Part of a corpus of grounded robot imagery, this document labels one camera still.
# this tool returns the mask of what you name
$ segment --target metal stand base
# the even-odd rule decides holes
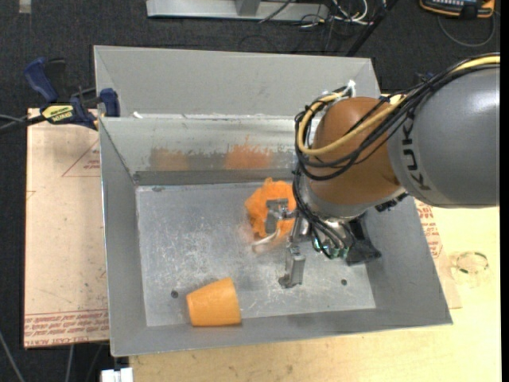
[[[235,0],[147,0],[150,18],[230,18],[239,20],[263,20],[279,9],[281,2],[260,2],[254,14],[240,15]],[[271,21],[300,21],[306,15],[327,16],[326,6],[312,3],[290,3]]]

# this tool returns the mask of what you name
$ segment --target orange object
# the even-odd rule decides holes
[[[267,236],[265,231],[265,220],[269,209],[266,206],[267,200],[276,200],[278,198],[286,198],[288,200],[288,210],[292,211],[296,208],[297,203],[293,198],[292,185],[284,181],[273,181],[272,178],[267,178],[262,187],[256,189],[253,195],[246,199],[244,206],[249,213],[251,227],[255,234],[260,235],[262,238]],[[292,226],[292,220],[280,220],[277,223],[279,229],[279,237],[288,233]]]
[[[203,286],[186,296],[191,324],[196,327],[240,324],[239,300],[231,278]]]

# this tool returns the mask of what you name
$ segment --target black cable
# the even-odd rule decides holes
[[[441,15],[437,15],[437,22],[438,22],[438,26],[440,27],[440,30],[442,31],[442,33],[445,34],[445,36],[451,40],[451,41],[454,41],[456,42],[458,45],[461,45],[463,47],[469,47],[469,48],[476,48],[476,47],[482,47],[483,45],[486,45],[489,41],[492,40],[492,38],[495,36],[495,30],[496,30],[496,23],[495,23],[495,15],[493,14],[492,15],[492,25],[491,25],[491,31],[490,31],[490,34],[488,36],[488,38],[486,38],[486,40],[482,41],[482,42],[479,42],[479,43],[468,43],[468,42],[463,42],[463,41],[460,41],[458,39],[456,39],[455,37],[453,37],[444,27],[444,24],[441,20]]]
[[[482,64],[477,66],[472,66],[469,68],[461,69],[459,71],[451,72],[452,70],[457,69],[462,64],[465,64],[471,60],[480,59],[483,57],[489,57],[499,55],[498,53],[488,53],[488,54],[482,54],[477,57],[468,58],[465,60],[460,61],[457,64],[451,65],[450,67],[447,67],[446,70],[438,73],[437,75],[433,76],[427,81],[421,82],[417,86],[414,86],[410,89],[407,89],[405,91],[402,91],[402,93],[407,93],[408,96],[404,99],[403,103],[400,104],[399,107],[396,107],[390,115],[388,115],[373,131],[363,140],[363,142],[360,144],[360,146],[352,151],[350,154],[347,154],[341,158],[338,158],[336,160],[332,160],[330,162],[322,162],[320,159],[317,159],[316,162],[313,162],[309,159],[309,157],[306,157],[303,155],[303,153],[300,151],[297,145],[297,133],[298,129],[301,123],[301,120],[304,117],[305,112],[301,112],[296,116],[295,123],[296,123],[296,154],[297,159],[299,161],[299,166],[301,168],[302,173],[304,173],[307,177],[318,180],[318,181],[325,181],[334,177],[338,177],[342,173],[346,172],[349,168],[351,168],[353,165],[359,164],[363,161],[365,161],[367,158],[369,158],[378,148],[381,144],[377,145],[377,147],[370,152],[367,156],[365,156],[361,160],[357,160],[360,153],[364,150],[366,150],[369,146],[371,146],[376,140],[378,140],[383,134],[385,134],[389,129],[394,128],[394,125],[399,121],[399,125],[393,129],[393,131],[390,133],[389,137],[410,117],[414,112],[417,106],[425,100],[425,98],[435,92],[436,90],[442,88],[452,80],[455,80],[456,78],[459,78],[460,76],[463,76],[466,73],[474,72],[483,68],[492,68],[494,66],[498,66],[495,64]],[[385,101],[380,101],[375,107],[379,106],[381,103],[384,103]],[[307,131],[310,126],[311,119],[308,121],[308,126],[305,127],[305,132],[307,134]],[[310,173],[306,166],[311,167],[317,167],[317,168],[325,168],[325,167],[332,167],[336,168],[337,171],[335,173],[331,173],[324,176],[317,176],[316,174]]]
[[[364,42],[369,38],[369,36],[375,31],[375,29],[379,26],[380,22],[384,19],[386,13],[390,11],[394,5],[398,2],[398,0],[387,0],[385,6],[379,7],[374,15],[373,21],[370,22],[369,26],[366,27],[360,37],[356,42],[352,45],[352,47],[348,50],[346,57],[353,57],[357,54],[360,47],[364,44]]]
[[[7,355],[7,359],[10,362],[10,366],[13,367],[14,372],[16,373],[17,378],[20,382],[25,382],[25,379],[23,378],[23,375],[21,374],[19,368],[17,367],[16,361],[13,358],[12,353],[10,352],[9,346],[6,343],[6,340],[3,338],[2,331],[0,330],[0,343],[2,344],[3,350]]]
[[[95,363],[99,359],[99,354],[103,350],[103,346],[104,346],[104,344],[99,344],[99,347],[97,348],[97,351],[95,352],[94,359],[92,360],[92,362],[90,364],[90,368],[88,369],[87,376],[85,377],[84,382],[90,381],[90,378],[95,371]]]
[[[260,20],[258,23],[262,24],[266,21],[272,20],[274,17],[276,17],[279,13],[281,13],[291,2],[294,0],[286,0],[281,7],[279,7],[276,11],[274,11],[272,14],[269,14],[267,17],[263,18],[263,20]]]
[[[65,372],[65,382],[69,382],[71,380],[71,367],[73,357],[74,357],[74,345],[71,345],[71,348],[69,349],[69,358],[67,361],[67,371]]]

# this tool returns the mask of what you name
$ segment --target gray metal tray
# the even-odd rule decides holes
[[[99,126],[114,356],[451,322],[411,198],[392,211],[367,211],[367,230],[382,258],[349,267],[343,260],[329,261],[310,245],[303,244],[302,251],[307,256],[304,283],[282,289],[278,277],[284,272],[284,244],[274,245],[266,253],[253,252],[251,242],[255,238],[243,202],[267,177],[291,181],[295,163],[295,109],[288,108],[279,115],[262,112],[262,106],[268,109],[268,103],[277,102],[275,92],[284,90],[270,88],[272,93],[265,91],[269,99],[264,102],[265,96],[259,90],[264,78],[259,76],[251,78],[251,84],[243,88],[249,92],[254,89],[260,98],[257,105],[261,107],[256,115],[233,113],[239,109],[242,95],[236,103],[228,102],[228,115],[206,115],[207,103],[200,102],[205,96],[199,95],[192,104],[184,99],[192,102],[188,93],[179,94],[171,88],[161,93],[167,100],[166,112],[159,96],[152,100],[143,89],[138,89],[146,100],[144,110],[136,92],[126,90],[126,86],[136,88],[134,77],[129,79],[116,71],[108,74],[108,69],[118,70],[129,62],[139,67],[138,77],[148,77],[150,72],[143,66],[147,61],[160,70],[165,65],[174,71],[172,65],[187,56],[208,63],[222,57],[218,64],[226,68],[235,64],[237,58],[204,52],[196,53],[195,57],[192,53],[180,56],[168,50],[159,50],[158,56],[157,50],[148,51],[107,48],[99,49],[98,53],[101,62],[98,80],[103,82],[103,86],[98,84],[99,88],[115,89],[126,105],[122,117],[102,118]],[[113,57],[106,60],[111,53]],[[255,68],[260,67],[260,60],[270,58],[268,67],[273,66],[273,60],[281,66],[295,65],[291,56],[254,55],[251,62],[248,57],[241,57],[244,65],[252,64]],[[304,68],[309,70],[315,60],[323,59],[306,57],[298,58],[297,62],[305,63]],[[369,66],[359,65],[363,61],[331,59],[331,63],[345,65],[341,78],[367,72],[362,78],[369,80],[371,86],[365,95],[374,96],[378,93],[375,78]],[[190,78],[191,73],[186,69],[187,76],[183,77]],[[319,72],[310,71],[311,76],[316,73]],[[289,75],[282,77],[279,87],[302,78],[295,72]],[[196,78],[195,82],[206,90],[207,84]],[[157,78],[153,81],[155,85],[159,83]],[[183,84],[176,85],[184,89]],[[213,96],[211,91],[212,88],[206,93]],[[291,97],[298,96],[303,106],[313,99],[310,92],[303,88],[303,92],[292,92]],[[173,96],[179,107],[173,107],[170,100]],[[212,102],[219,106],[220,100],[216,96]],[[182,115],[178,111],[181,107],[187,107],[189,112]],[[143,119],[131,117],[134,111]],[[185,295],[226,276],[234,280],[242,324],[192,327]]]

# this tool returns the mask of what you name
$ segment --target clamp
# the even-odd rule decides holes
[[[109,117],[120,116],[119,99],[116,92],[111,88],[103,89],[99,96],[84,100],[84,91],[65,97],[60,101],[59,91],[66,92],[66,87],[61,83],[65,63],[62,60],[47,61],[44,57],[39,57],[28,64],[23,71],[30,87],[39,92],[45,98],[45,104],[39,109],[41,113],[31,119],[26,120],[27,125],[48,121],[51,124],[76,124],[98,130],[98,117],[88,110],[88,106],[103,103],[105,112],[101,115]],[[48,77],[52,74],[54,80],[60,82],[59,89],[55,89],[54,84]]]

